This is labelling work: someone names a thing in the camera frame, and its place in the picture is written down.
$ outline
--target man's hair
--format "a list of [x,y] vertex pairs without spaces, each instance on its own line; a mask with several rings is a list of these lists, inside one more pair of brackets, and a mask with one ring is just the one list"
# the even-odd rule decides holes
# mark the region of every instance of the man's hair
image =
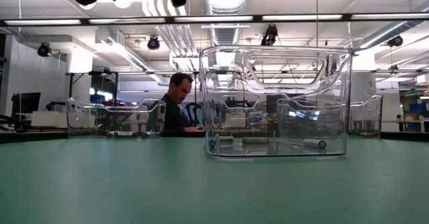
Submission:
[[175,87],[178,87],[180,84],[182,84],[184,79],[188,79],[189,83],[192,83],[194,79],[186,73],[177,72],[172,75],[170,78],[170,85],[173,83]]

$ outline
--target desk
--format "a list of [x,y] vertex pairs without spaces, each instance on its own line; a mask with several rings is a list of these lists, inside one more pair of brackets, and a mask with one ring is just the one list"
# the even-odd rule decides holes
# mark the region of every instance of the desk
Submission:
[[0,145],[0,223],[427,223],[429,144],[222,161],[204,139]]
[[396,121],[396,123],[399,125],[400,127],[400,131],[405,131],[405,124],[407,123],[419,123],[420,124],[420,129],[422,133],[426,133],[426,128],[425,128],[425,122],[429,122],[429,120],[401,120],[401,121]]

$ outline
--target transparent plastic container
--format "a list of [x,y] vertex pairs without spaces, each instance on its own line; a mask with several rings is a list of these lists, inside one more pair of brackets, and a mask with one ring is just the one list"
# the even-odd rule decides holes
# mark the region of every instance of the transparent plastic container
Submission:
[[374,95],[364,102],[350,104],[349,135],[380,138],[383,96]]
[[155,138],[164,128],[166,103],[144,99],[135,106],[104,106],[67,99],[68,137]]
[[347,150],[348,50],[218,46],[200,53],[212,156],[341,155]]

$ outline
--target dark shirt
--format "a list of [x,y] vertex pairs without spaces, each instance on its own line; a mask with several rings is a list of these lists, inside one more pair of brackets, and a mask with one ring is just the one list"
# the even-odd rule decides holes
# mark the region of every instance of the dark shirt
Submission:
[[165,94],[161,100],[167,104],[164,132],[185,132],[185,127],[190,127],[187,116],[167,94]]

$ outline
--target man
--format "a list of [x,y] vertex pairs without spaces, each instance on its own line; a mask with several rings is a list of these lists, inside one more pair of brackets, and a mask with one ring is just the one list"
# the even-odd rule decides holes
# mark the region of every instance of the man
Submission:
[[167,103],[166,119],[164,121],[164,132],[199,132],[191,127],[187,116],[182,112],[183,100],[192,88],[192,77],[188,74],[178,72],[172,75],[168,92],[161,100]]

